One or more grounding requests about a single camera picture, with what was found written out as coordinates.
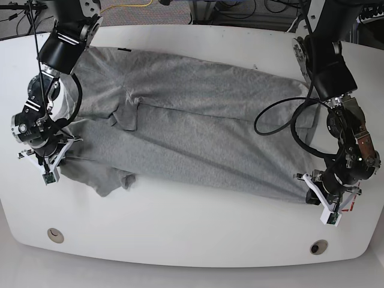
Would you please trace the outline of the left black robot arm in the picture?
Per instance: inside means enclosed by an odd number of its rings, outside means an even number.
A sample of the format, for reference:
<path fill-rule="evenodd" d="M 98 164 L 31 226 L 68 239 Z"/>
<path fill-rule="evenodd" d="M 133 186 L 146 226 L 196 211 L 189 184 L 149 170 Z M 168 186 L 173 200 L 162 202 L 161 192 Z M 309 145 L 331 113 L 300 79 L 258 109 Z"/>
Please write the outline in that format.
<path fill-rule="evenodd" d="M 366 127 L 365 115 L 351 93 L 357 84 L 342 56 L 342 39 L 365 6 L 376 6 L 378 1 L 324 1 L 319 16 L 312 16 L 311 1 L 299 2 L 304 27 L 308 34 L 293 41 L 293 50 L 302 75 L 309 84 L 302 104 L 291 119 L 268 134 L 273 135 L 290 128 L 295 142 L 311 155 L 326 164 L 324 171 L 297 174 L 295 178 L 309 187 L 306 203 L 322 205 L 322 221 L 335 225 L 344 207 L 361 189 L 357 183 L 369 179 L 381 165 L 380 154 L 375 150 Z M 322 105 L 328 111 L 326 124 L 329 133 L 338 141 L 336 154 L 320 152 L 305 144 L 296 132 L 296 122 L 304 110 L 312 105 Z"/>

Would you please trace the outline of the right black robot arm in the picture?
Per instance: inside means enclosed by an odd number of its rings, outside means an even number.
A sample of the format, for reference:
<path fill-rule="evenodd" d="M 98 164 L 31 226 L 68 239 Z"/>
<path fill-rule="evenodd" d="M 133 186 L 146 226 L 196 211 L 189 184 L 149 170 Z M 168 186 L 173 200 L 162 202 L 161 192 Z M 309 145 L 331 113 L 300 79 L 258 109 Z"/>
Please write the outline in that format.
<path fill-rule="evenodd" d="M 23 10 L 30 18 L 31 31 L 36 31 L 34 12 L 47 10 L 55 19 L 53 29 L 42 47 L 36 48 L 38 74 L 28 85 L 28 98 L 23 110 L 11 120 L 16 140 L 30 147 L 19 153 L 37 167 L 46 184 L 59 180 L 58 166 L 72 144 L 79 140 L 64 130 L 77 116 L 83 91 L 74 68 L 89 47 L 103 18 L 100 1 L 27 1 L 11 4 L 12 10 Z M 68 118 L 53 120 L 53 102 L 60 92 L 59 79 L 68 75 L 77 89 L 75 108 Z"/>

